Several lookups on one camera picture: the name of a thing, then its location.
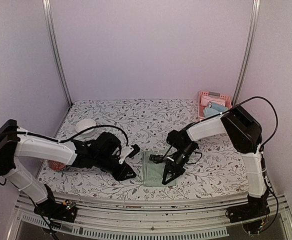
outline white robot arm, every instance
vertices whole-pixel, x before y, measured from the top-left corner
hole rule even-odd
[[[260,124],[241,106],[203,121],[194,122],[181,131],[173,130],[168,134],[167,142],[177,149],[169,157],[152,155],[150,160],[165,161],[163,173],[164,185],[185,172],[183,167],[194,150],[200,149],[196,141],[218,134],[228,134],[234,148],[241,154],[248,178],[248,203],[230,207],[226,215],[231,222],[244,221],[269,214],[267,197],[269,189],[265,182],[266,167],[262,156]]]
[[[221,121],[222,116],[217,116],[200,124],[196,124],[187,130],[187,134],[192,141],[218,135],[227,134],[225,126]],[[248,194],[254,198],[260,198],[266,191],[267,187],[264,183],[264,176],[266,169],[262,166],[262,152],[260,151],[261,144],[257,145],[254,152],[242,153],[239,152],[245,167],[248,178]]]
[[[136,176],[125,158],[133,157],[139,150],[137,145],[121,148],[120,140],[109,132],[87,142],[64,142],[28,132],[11,119],[0,128],[0,176],[27,194],[42,215],[73,222],[77,212],[74,203],[56,203],[50,188],[37,181],[19,157],[54,160],[77,168],[98,167],[123,181]]]

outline lavender wall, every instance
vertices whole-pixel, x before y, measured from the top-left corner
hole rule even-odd
[[[232,95],[252,1],[55,0],[74,100]]]
[[[259,22],[241,100],[268,98],[279,116],[275,137],[266,145],[267,171],[279,193],[285,193],[292,212],[292,1],[267,0],[260,6]],[[266,103],[245,105],[268,137],[274,117]]]
[[[66,113],[42,2],[0,1],[0,127],[9,118],[51,136]],[[39,161],[25,162],[35,173]],[[0,186],[0,240],[7,236],[18,191]]]

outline black cable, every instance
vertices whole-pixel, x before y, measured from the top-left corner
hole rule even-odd
[[[64,139],[64,140],[59,140],[59,139],[55,139],[55,138],[52,138],[52,137],[49,137],[49,136],[44,136],[44,135],[41,135],[41,134],[38,134],[38,133],[26,132],[26,131],[8,131],[8,132],[2,133],[0,135],[0,137],[2,138],[4,136],[10,135],[10,134],[30,135],[30,136],[46,139],[46,140],[49,140],[49,141],[52,141],[52,142],[55,142],[55,143],[64,144],[64,143],[69,142],[69,141],[73,140],[74,138],[80,136],[81,134],[85,133],[86,131],[89,131],[89,130],[92,130],[92,129],[98,129],[98,128],[114,128],[114,129],[119,130],[125,136],[126,146],[128,146],[129,140],[128,140],[128,135],[126,134],[126,132],[123,131],[122,128],[120,128],[118,126],[106,125],[106,124],[105,125],[98,125],[98,126],[91,126],[89,128],[86,128],[86,129],[80,131],[79,133],[71,136],[70,138],[67,138],[67,139]]]
[[[166,157],[172,157],[174,154],[172,153],[171,155],[167,155]]]
[[[267,226],[266,228],[262,229],[259,233],[263,233],[264,231],[266,231],[266,230],[267,230],[267,229],[268,229],[268,228],[269,228],[269,227],[275,222],[275,220],[276,220],[276,218],[277,218],[277,215],[278,215],[278,211],[279,211],[279,202],[278,202],[278,198],[276,197],[275,193],[274,193],[269,187],[268,187],[268,189],[269,189],[271,195],[274,196],[274,198],[275,198],[275,200],[276,200],[276,203],[277,203],[276,214],[275,214],[273,220],[271,221],[271,223],[268,224],[268,226]]]
[[[128,140],[128,136],[127,136],[126,132],[123,131],[120,127],[118,127],[118,126],[113,126],[113,125],[98,125],[98,126],[91,126],[91,127],[87,128],[87,129],[84,129],[84,130],[80,131],[79,133],[73,135],[72,137],[70,137],[70,138],[68,138],[68,139],[61,140],[60,143],[63,144],[63,143],[69,142],[69,141],[71,141],[72,139],[76,138],[77,136],[79,136],[79,135],[85,133],[86,131],[89,131],[89,130],[91,130],[91,129],[97,129],[97,128],[114,128],[114,129],[118,129],[118,130],[121,131],[122,134],[125,136],[125,138],[126,138],[126,146],[128,146],[128,144],[129,144],[129,140]]]
[[[0,185],[1,185],[1,186],[4,186],[4,185],[6,185],[6,183],[7,183],[7,179],[5,178],[4,183],[0,182]]]
[[[161,160],[159,162],[163,162],[164,158],[167,157],[167,154],[169,153],[169,151],[171,150],[172,146],[174,146],[174,144],[176,143],[176,140],[172,143],[172,145],[170,145],[170,147],[168,148],[167,152],[162,156]]]
[[[199,160],[201,160],[201,158],[202,158],[202,152],[194,151],[194,153],[196,153],[196,154],[200,154],[200,158],[199,158],[196,162],[186,163],[187,165],[193,165],[193,164],[196,164]]]
[[[50,225],[52,225],[55,228],[60,228],[61,224],[58,222],[54,222],[51,219],[57,219],[57,217],[61,216],[64,214],[68,209],[64,207],[64,205],[58,206],[58,208],[54,209],[51,214],[48,216],[48,220],[50,221]]]
[[[265,145],[265,144],[266,144],[266,143],[267,143],[267,142],[268,142],[268,141],[269,141],[269,140],[275,135],[275,133],[276,133],[276,131],[277,131],[277,128],[278,128],[278,116],[277,116],[277,112],[276,112],[276,110],[275,110],[275,107],[271,104],[271,102],[270,102],[268,99],[266,99],[266,98],[264,98],[264,97],[262,97],[262,96],[253,96],[253,97],[251,97],[251,98],[249,98],[249,99],[246,99],[245,101],[242,101],[242,102],[240,102],[239,104],[233,106],[233,107],[232,107],[231,109],[229,109],[229,110],[226,110],[226,111],[221,112],[221,113],[219,113],[219,114],[216,114],[216,115],[213,115],[213,116],[207,117],[207,118],[205,118],[205,119],[203,119],[203,120],[200,120],[200,121],[192,122],[192,123],[188,124],[183,130],[186,131],[186,130],[188,130],[189,128],[191,128],[192,126],[194,126],[194,125],[196,125],[196,124],[199,124],[199,123],[202,123],[203,121],[206,121],[206,120],[209,120],[209,119],[213,119],[214,117],[219,116],[219,115],[224,115],[224,114],[230,112],[231,110],[234,110],[234,109],[236,109],[237,107],[239,107],[239,106],[243,105],[244,103],[249,102],[249,101],[251,101],[251,100],[253,100],[253,99],[262,99],[262,100],[266,101],[266,102],[271,106],[271,108],[272,108],[272,110],[273,110],[273,112],[274,112],[274,114],[275,114],[275,118],[276,118],[276,126],[275,126],[275,129],[274,129],[273,133],[270,135],[270,137],[269,137],[269,138],[268,138],[263,144],[261,144],[261,149],[263,149],[264,145]],[[163,156],[162,159],[164,159],[164,158],[167,156],[168,152],[171,150],[171,148],[172,148],[172,147],[174,146],[174,144],[176,143],[176,140],[171,144],[170,148],[169,148],[168,151],[165,153],[165,155]]]
[[[59,238],[57,237],[57,235],[55,234],[55,232],[53,231],[52,227],[51,227],[51,224],[48,223],[48,221],[44,218],[44,216],[41,214],[41,212],[39,211],[36,203],[30,198],[32,204],[35,206],[35,209],[37,210],[37,212],[39,213],[40,217],[43,219],[43,221],[46,223],[46,225],[49,227],[49,230],[50,230],[50,236],[52,236],[52,238],[54,240],[59,240]]]

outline pink basket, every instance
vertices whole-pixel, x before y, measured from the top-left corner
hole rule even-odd
[[[204,109],[205,107],[201,105],[201,96],[210,96],[212,98],[216,98],[216,99],[223,99],[225,100],[226,102],[226,107],[227,108],[231,108],[231,100],[230,100],[230,96],[228,95],[223,95],[223,94],[220,94],[220,93],[216,93],[216,92],[212,92],[212,91],[200,91],[199,92],[199,107],[198,107],[198,116],[199,116],[199,119],[205,119],[204,117]]]

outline gray towel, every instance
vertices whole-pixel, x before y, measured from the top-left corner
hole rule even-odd
[[[163,185],[162,175],[164,173],[165,163],[155,164],[149,160],[151,154],[164,155],[167,150],[144,151],[142,152],[142,164],[143,164],[143,177],[145,187],[171,187],[176,186],[176,180]]]

